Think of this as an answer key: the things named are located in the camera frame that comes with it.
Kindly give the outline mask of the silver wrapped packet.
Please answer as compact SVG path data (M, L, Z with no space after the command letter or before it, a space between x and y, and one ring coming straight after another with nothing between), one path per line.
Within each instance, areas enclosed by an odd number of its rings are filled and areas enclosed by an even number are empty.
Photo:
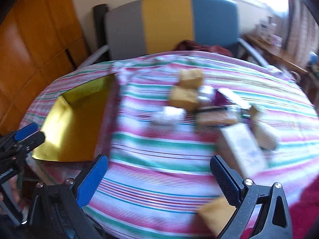
M212 86L202 85L198 89L198 101L201 107L209 106L215 98L215 89Z

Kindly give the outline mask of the green white carton box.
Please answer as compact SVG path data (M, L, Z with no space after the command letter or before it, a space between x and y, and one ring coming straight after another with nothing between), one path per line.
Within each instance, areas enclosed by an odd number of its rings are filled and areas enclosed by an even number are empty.
M241 177L253 178L267 163L248 125L237 123L220 129L216 153Z

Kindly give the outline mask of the white plastic-wrapped bundle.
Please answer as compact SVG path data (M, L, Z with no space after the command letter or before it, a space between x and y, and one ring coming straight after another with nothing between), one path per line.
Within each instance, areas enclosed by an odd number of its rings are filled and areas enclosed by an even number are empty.
M180 123L185 115L186 110L173 106L164 106L153 115L153 122L158 125L175 125Z

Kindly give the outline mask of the purple snack packet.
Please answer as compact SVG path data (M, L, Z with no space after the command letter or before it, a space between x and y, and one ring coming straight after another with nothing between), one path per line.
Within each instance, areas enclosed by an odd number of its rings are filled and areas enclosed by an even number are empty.
M232 102L221 92L220 89L217 89L215 92L215 97L212 100L213 106L226 106L231 105Z

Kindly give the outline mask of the cracker snack package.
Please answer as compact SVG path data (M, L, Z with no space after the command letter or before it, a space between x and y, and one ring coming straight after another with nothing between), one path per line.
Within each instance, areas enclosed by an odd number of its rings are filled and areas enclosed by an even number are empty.
M195 114L195 124L205 127L230 126L241 122L241 113L235 107L220 107L199 111Z

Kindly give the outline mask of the dark red cloth on chair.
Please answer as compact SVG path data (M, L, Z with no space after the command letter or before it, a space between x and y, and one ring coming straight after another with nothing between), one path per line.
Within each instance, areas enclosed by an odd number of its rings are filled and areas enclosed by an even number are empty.
M209 53L218 53L220 55L233 57L233 53L229 51L228 49L225 49L219 45L202 45L198 42L195 42L194 40L183 40L180 43L178 43L174 51L203 51L203 52L209 52Z

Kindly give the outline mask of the striped pink green tablecloth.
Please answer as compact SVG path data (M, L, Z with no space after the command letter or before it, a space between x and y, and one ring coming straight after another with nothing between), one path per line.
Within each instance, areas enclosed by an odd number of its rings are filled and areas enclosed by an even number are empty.
M218 134L196 128L189 114L174 127L154 125L181 69L199 68L208 85L229 88L265 108L278 130L278 150L266 152L258 184L280 182L288 204L318 178L318 117L299 86L282 71L205 52L167 52L86 66L53 81L31 103L21 126L42 125L63 92L115 74L121 92L109 168L85 212L117 238L210 238L197 209L218 197L209 162Z

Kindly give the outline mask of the gold rectangular tray box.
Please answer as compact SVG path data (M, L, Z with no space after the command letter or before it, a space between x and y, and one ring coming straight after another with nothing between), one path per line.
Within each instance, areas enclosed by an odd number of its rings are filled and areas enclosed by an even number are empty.
M97 78L64 92L56 99L40 129L45 142L32 157L41 161L92 161L113 74Z

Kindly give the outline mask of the pink patterned curtain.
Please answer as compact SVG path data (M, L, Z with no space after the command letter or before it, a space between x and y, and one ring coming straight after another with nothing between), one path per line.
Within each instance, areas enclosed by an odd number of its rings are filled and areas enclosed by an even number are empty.
M310 53L318 51L318 24L302 0L289 2L289 31L286 51L305 69Z

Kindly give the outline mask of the wooden side table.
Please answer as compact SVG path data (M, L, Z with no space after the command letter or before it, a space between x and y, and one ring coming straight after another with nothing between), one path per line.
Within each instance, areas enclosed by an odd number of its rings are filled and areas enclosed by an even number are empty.
M298 74L306 74L307 71L299 66L294 57L287 51L278 48L272 44L258 39L252 35L244 35L245 40L250 44L262 50L272 61L283 64L288 70L297 72Z

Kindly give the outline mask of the wooden wardrobe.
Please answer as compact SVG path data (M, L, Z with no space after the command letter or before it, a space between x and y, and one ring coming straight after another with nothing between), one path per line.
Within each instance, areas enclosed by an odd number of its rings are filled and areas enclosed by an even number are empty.
M72 0L15 0L1 20L1 135L33 100L90 51Z

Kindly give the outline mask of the white appliance carton box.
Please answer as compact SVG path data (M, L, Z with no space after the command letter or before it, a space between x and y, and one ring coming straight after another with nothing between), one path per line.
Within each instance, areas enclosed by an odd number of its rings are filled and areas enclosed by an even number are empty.
M263 40L266 40L270 36L270 24L264 19L260 19L257 36Z

